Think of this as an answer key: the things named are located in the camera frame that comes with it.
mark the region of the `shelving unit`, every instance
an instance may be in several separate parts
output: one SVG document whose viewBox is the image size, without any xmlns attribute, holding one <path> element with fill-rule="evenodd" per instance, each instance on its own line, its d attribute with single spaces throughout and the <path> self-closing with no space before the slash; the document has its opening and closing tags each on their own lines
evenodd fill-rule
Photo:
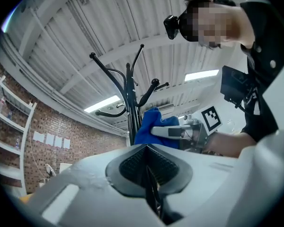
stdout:
<svg viewBox="0 0 284 227">
<path fill-rule="evenodd" d="M 15 108 L 17 108 L 19 111 L 23 112 L 28 116 L 27 122 L 25 124 L 25 127 L 22 127 L 12 120 L 5 117 L 3 114 L 0 113 L 0 120 L 6 123 L 7 125 L 13 127 L 14 129 L 20 131 L 23 133 L 22 141 L 20 149 L 17 149 L 16 147 L 13 147 L 11 145 L 8 145 L 2 141 L 0 141 L 0 147 L 2 149 L 5 149 L 6 151 L 12 152 L 14 154 L 19 155 L 20 157 L 20 168 L 16 168 L 13 166 L 8 166 L 5 164 L 0 163 L 0 174 L 9 178 L 13 178 L 16 180 L 21 181 L 21 187 L 17 187 L 17 193 L 19 196 L 26 195 L 26 188 L 25 188 L 25 179 L 24 179 L 24 149 L 25 149 L 25 142 L 27 139 L 27 132 L 29 130 L 29 126 L 35 111 L 35 108 L 37 106 L 37 103 L 34 103 L 32 106 L 25 103 L 23 100 L 21 100 L 18 96 L 16 96 L 12 91 L 10 91 L 4 84 L 3 81 L 5 79 L 5 76 L 3 76 L 0 79 L 0 88 L 2 89 L 3 95 L 11 105 L 13 105 Z"/>
</svg>

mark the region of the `paper on wall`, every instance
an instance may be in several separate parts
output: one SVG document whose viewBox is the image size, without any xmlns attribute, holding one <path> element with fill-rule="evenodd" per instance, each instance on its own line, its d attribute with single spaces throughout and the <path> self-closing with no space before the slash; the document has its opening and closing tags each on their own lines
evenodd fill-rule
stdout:
<svg viewBox="0 0 284 227">
<path fill-rule="evenodd" d="M 36 140 L 36 141 L 43 143 L 44 142 L 44 135 L 35 131 L 34 136 L 33 136 L 33 140 Z"/>
<path fill-rule="evenodd" d="M 53 138 L 54 138 L 54 135 L 47 133 L 46 141 L 45 141 L 46 145 L 52 146 L 53 145 Z"/>
<path fill-rule="evenodd" d="M 70 148 L 70 144 L 71 144 L 71 140 L 64 138 L 63 148 L 69 149 Z"/>
<path fill-rule="evenodd" d="M 61 147 L 62 146 L 62 137 L 55 137 L 55 146 L 56 147 Z"/>
</svg>

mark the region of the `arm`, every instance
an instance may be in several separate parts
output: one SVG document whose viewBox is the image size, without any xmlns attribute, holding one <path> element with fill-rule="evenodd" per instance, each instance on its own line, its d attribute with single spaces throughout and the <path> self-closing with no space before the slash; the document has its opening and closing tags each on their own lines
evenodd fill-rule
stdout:
<svg viewBox="0 0 284 227">
<path fill-rule="evenodd" d="M 256 142 L 246 133 L 229 135 L 217 132 L 209 139 L 206 150 L 212 150 L 226 157 L 239 157 L 245 147 L 254 145 Z"/>
</svg>

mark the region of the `bottle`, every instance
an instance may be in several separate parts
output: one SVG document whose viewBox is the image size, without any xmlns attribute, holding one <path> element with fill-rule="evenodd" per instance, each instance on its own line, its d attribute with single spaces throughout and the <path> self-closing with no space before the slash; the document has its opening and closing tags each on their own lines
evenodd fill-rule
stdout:
<svg viewBox="0 0 284 227">
<path fill-rule="evenodd" d="M 19 149 L 20 137 L 18 136 L 16 139 L 16 148 Z"/>
<path fill-rule="evenodd" d="M 1 110 L 4 106 L 4 103 L 5 103 L 5 99 L 4 99 L 4 97 L 2 97 L 2 99 L 0 100 L 0 113 L 1 113 Z"/>
<path fill-rule="evenodd" d="M 11 120 L 12 115 L 13 115 L 13 111 L 10 110 L 10 112 L 9 112 L 9 114 L 8 114 L 8 119 Z"/>
</svg>

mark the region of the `fluorescent light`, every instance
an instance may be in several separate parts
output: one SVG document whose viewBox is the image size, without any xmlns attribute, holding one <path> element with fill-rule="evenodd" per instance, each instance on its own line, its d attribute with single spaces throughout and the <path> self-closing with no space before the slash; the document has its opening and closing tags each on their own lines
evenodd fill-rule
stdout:
<svg viewBox="0 0 284 227">
<path fill-rule="evenodd" d="M 115 95 L 115 96 L 112 96 L 112 97 L 110 97 L 108 99 L 105 99 L 105 100 L 101 101 L 100 103 L 92 105 L 92 106 L 88 107 L 87 109 L 84 109 L 84 111 L 90 113 L 90 112 L 93 112 L 93 111 L 95 111 L 95 110 L 97 110 L 99 108 L 103 108 L 103 107 L 105 107 L 105 106 L 107 106 L 109 104 L 117 102 L 119 100 L 120 100 L 119 97 Z"/>
<path fill-rule="evenodd" d="M 208 70 L 208 71 L 201 71 L 201 72 L 186 74 L 184 81 L 190 81 L 190 80 L 199 79 L 199 78 L 216 76 L 218 72 L 219 70 Z"/>
<path fill-rule="evenodd" d="M 6 30 L 8 29 L 9 21 L 11 17 L 13 16 L 13 13 L 15 12 L 17 6 L 9 13 L 9 15 L 6 17 L 4 20 L 3 24 L 1 25 L 1 30 L 5 33 Z"/>
</svg>

